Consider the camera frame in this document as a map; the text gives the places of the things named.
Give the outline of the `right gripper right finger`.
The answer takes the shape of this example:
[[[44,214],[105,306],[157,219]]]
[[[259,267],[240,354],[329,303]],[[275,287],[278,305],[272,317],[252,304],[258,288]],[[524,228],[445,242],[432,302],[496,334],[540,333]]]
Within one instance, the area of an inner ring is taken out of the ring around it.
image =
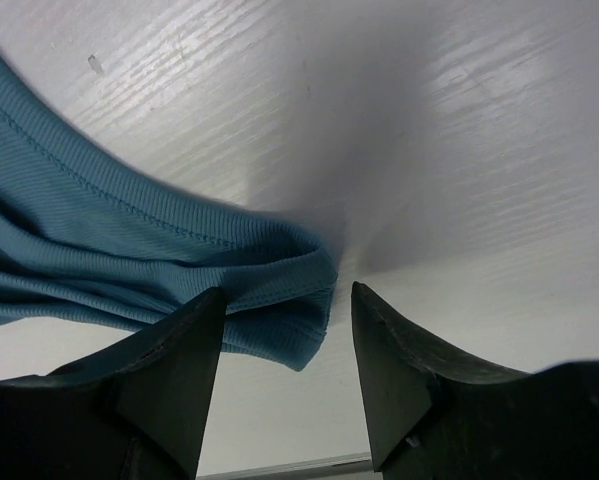
[[[373,468],[386,479],[599,479],[599,361],[537,373],[472,355],[351,292]]]

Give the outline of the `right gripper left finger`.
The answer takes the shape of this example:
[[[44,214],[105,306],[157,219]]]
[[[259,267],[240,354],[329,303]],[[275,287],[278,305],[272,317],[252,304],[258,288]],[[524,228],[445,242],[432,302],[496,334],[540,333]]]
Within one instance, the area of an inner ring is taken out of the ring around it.
[[[211,288],[51,373],[0,381],[0,479],[192,479],[222,348]]]

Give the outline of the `teal tank top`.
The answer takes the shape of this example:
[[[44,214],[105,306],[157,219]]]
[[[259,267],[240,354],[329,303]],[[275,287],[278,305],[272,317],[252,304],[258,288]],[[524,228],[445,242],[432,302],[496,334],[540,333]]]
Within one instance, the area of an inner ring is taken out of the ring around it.
[[[0,325],[55,317],[136,331],[220,287],[223,350],[298,371],[325,338],[336,280],[313,234],[125,166],[0,57]]]

